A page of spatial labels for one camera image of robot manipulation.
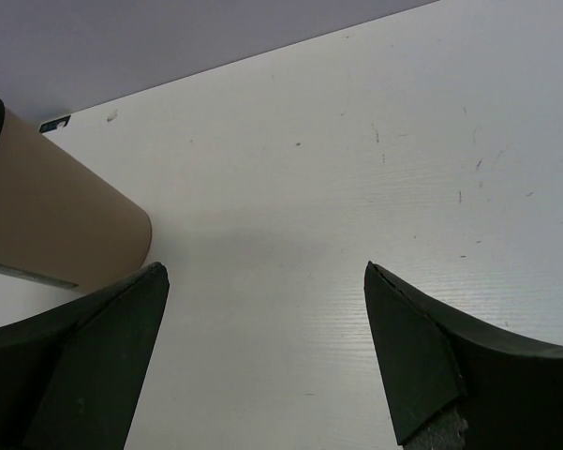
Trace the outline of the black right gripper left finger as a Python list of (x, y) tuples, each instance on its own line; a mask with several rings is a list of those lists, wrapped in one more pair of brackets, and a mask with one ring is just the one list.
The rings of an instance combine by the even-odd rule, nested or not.
[(122, 449), (167, 304), (155, 262), (0, 327), (0, 449)]

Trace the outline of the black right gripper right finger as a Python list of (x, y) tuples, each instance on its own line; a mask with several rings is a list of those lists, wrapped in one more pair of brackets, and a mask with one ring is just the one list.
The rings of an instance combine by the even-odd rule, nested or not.
[(375, 263), (364, 297), (401, 447), (563, 449), (563, 346), (476, 319)]

